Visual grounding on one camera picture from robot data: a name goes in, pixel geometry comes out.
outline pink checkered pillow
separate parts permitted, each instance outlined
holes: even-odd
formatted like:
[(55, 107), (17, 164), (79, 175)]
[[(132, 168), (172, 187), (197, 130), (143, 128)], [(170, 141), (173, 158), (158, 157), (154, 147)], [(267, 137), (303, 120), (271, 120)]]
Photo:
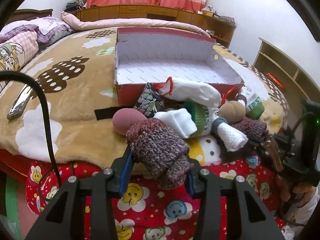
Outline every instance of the pink checkered pillow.
[[(0, 44), (0, 71), (20, 71), (38, 50), (37, 33), (34, 30), (23, 30)], [(0, 82), (0, 92), (6, 84), (6, 81)]]

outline black strap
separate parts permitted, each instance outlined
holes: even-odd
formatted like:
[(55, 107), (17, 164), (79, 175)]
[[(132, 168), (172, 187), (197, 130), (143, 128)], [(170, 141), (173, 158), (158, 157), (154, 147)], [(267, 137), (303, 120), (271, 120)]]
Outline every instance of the black strap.
[(113, 106), (109, 108), (96, 109), (94, 113), (96, 114), (97, 121), (103, 119), (112, 119), (113, 115), (122, 108), (132, 108), (132, 106)]

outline purple ruffled pillowcase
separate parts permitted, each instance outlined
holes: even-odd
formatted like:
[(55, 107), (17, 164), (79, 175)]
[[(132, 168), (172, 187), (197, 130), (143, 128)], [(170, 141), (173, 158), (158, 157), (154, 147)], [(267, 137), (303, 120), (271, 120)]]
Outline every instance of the purple ruffled pillowcase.
[(37, 18), (31, 21), (16, 21), (9, 23), (2, 29), (0, 32), (0, 43), (8, 41), (24, 30), (36, 31), (37, 42), (49, 43), (48, 46), (73, 32), (68, 24), (55, 17)]

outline wooden cabinet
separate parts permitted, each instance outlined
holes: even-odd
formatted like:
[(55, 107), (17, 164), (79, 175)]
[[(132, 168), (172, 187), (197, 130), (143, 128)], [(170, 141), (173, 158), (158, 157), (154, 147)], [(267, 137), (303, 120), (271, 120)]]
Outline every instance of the wooden cabinet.
[(177, 17), (177, 22), (181, 23), (190, 23), (191, 22), (191, 17), (192, 13), (186, 12), (186, 11), (179, 11), (178, 17)]
[(119, 13), (120, 19), (146, 18), (146, 13)]
[(118, 18), (119, 18), (119, 6), (100, 7), (99, 20), (118, 19)]
[(117, 18), (149, 18), (188, 23), (203, 30), (215, 31), (212, 37), (227, 48), (236, 28), (235, 25), (215, 17), (155, 5), (101, 6), (82, 10), (76, 16), (83, 22)]
[(99, 20), (99, 8), (90, 8), (81, 11), (82, 22), (94, 22)]
[(173, 17), (178, 16), (178, 10), (166, 8), (166, 7), (160, 7), (160, 6), (148, 6), (147, 13), (160, 14), (160, 15), (173, 16)]
[(147, 6), (143, 5), (121, 5), (119, 13), (143, 13), (147, 14)]
[(203, 15), (192, 13), (190, 24), (201, 28), (203, 25), (203, 20), (204, 20)]

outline mobile phone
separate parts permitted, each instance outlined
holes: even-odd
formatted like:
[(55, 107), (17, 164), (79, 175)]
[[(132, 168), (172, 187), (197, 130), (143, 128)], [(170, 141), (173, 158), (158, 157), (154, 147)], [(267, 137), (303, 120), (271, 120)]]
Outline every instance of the mobile phone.
[(10, 108), (10, 111), (7, 115), (8, 120), (21, 116), (23, 114), (23, 111), (26, 108), (27, 103), (32, 96), (32, 92), (33, 89), (30, 86), (23, 86), (12, 107)]

